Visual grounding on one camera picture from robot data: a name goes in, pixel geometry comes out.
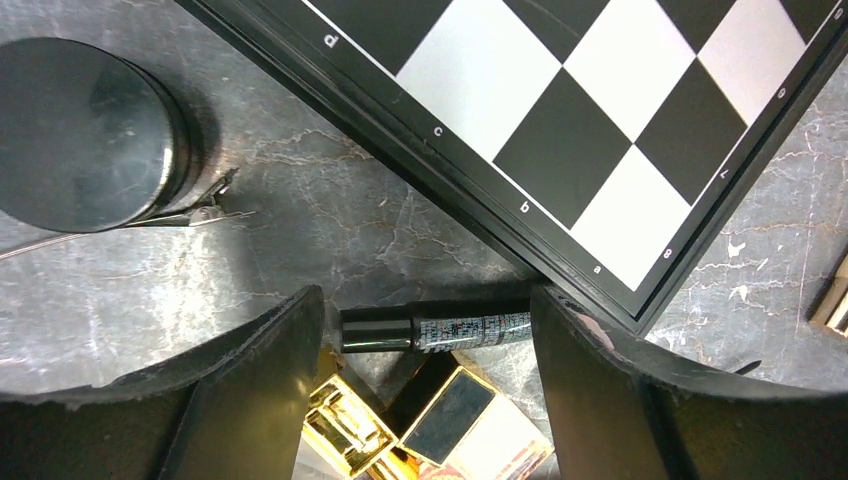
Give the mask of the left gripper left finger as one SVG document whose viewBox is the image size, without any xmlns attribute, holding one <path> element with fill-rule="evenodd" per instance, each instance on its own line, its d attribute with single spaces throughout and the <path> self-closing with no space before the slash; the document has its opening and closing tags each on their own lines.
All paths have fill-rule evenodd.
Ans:
<svg viewBox="0 0 848 480">
<path fill-rule="evenodd" d="M 288 479 L 317 371 L 324 297 L 103 387 L 1 396 L 5 479 Z"/>
</svg>

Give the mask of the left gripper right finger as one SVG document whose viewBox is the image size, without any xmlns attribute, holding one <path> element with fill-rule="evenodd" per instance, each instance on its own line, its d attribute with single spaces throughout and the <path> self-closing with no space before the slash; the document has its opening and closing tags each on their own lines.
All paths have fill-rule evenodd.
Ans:
<svg viewBox="0 0 848 480">
<path fill-rule="evenodd" d="M 847 396 L 715 369 L 583 313 L 530 300 L 565 479 L 843 479 Z"/>
</svg>

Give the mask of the black mascara tube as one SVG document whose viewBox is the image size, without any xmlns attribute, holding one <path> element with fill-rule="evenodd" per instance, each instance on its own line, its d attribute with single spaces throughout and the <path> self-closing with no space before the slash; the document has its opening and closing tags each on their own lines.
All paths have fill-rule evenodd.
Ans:
<svg viewBox="0 0 848 480">
<path fill-rule="evenodd" d="M 343 353 L 436 353 L 532 338 L 530 299 L 433 300 L 340 312 Z"/>
</svg>

